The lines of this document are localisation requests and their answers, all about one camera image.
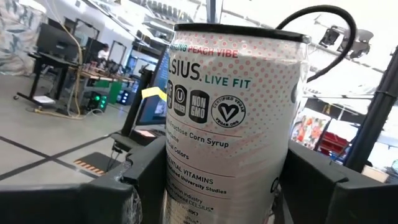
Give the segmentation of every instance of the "yellow arrow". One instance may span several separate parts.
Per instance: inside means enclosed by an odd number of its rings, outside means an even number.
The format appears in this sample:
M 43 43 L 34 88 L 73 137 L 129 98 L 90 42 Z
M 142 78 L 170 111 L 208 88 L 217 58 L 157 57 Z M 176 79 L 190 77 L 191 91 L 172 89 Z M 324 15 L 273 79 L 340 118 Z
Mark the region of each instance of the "yellow arrow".
M 148 98 L 150 96 L 159 96 L 160 99 L 166 101 L 167 94 L 163 92 L 159 87 L 151 87 L 141 91 L 142 99 Z

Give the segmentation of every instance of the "table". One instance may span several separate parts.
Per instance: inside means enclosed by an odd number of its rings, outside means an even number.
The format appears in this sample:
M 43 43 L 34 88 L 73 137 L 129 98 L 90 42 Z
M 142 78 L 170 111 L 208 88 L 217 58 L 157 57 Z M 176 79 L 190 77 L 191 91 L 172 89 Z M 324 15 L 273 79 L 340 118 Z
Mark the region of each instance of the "table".
M 80 78 L 83 80 L 82 85 L 79 86 L 79 94 L 78 94 L 78 104 L 80 105 L 83 102 L 84 99 L 84 94 L 90 91 L 100 91 L 103 93 L 106 93 L 109 95 L 108 97 L 108 103 L 112 103 L 113 101 L 116 101 L 117 94 L 119 94 L 121 90 L 121 82 L 123 83 L 128 83 L 129 85 L 135 84 L 135 80 L 126 78 L 126 77 L 121 77 L 119 75 L 111 75 L 111 76 L 105 76 L 100 72 L 104 72 L 101 69 L 94 68 L 93 70 L 82 70 L 80 72 Z
M 50 54 L 45 54 L 42 52 L 28 53 L 28 56 L 35 59 L 35 65 L 34 65 L 34 69 L 33 69 L 35 78 L 34 78 L 32 87 L 30 88 L 29 95 L 25 95 L 23 93 L 17 92 L 17 95 L 14 96 L 14 99 L 17 100 L 18 97 L 20 96 L 26 100 L 29 100 L 30 102 L 33 102 L 35 105 L 43 106 L 45 103 L 35 100 L 34 97 L 35 97 L 37 85 L 39 84 L 41 71 L 42 71 L 42 65 L 50 65 L 50 66 L 53 66 L 56 68 L 61 68 L 58 85 L 57 85 L 57 88 L 54 93 L 54 99 L 59 100 L 61 92 L 62 92 L 63 84 L 64 84 L 65 78 L 67 76 L 68 68 L 76 67 L 77 64 L 68 62 L 60 57 L 56 57 L 56 56 L 53 56 Z

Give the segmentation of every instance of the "person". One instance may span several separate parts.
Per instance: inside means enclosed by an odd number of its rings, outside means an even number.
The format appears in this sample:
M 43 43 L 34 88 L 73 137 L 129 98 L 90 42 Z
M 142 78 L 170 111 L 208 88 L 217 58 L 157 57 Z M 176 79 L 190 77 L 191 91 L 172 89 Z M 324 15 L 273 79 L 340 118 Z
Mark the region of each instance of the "person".
M 109 45 L 108 44 L 104 44 L 102 50 L 100 50 L 98 52 L 98 59 L 105 59 L 108 60 L 109 57 Z

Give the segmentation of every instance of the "can lid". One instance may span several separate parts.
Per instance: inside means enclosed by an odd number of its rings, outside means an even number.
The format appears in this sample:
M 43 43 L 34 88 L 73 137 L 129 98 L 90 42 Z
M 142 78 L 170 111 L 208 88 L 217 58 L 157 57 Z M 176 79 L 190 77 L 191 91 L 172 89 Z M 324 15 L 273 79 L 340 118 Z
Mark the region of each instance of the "can lid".
M 284 30 L 265 29 L 259 27 L 232 26 L 223 24 L 188 23 L 175 24 L 174 31 L 211 32 L 218 34 L 245 35 L 253 37 L 265 37 L 280 40 L 289 40 L 309 44 L 311 37 L 304 34 Z

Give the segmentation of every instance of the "red object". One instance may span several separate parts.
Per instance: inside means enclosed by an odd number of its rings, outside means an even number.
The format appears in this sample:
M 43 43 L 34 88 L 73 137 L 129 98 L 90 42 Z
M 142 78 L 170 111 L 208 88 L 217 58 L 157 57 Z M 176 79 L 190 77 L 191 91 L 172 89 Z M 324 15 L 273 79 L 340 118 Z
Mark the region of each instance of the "red object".
M 325 132 L 319 148 L 321 153 L 329 156 L 329 152 L 340 154 L 347 145 L 348 141 L 346 139 L 343 139 L 336 134 Z

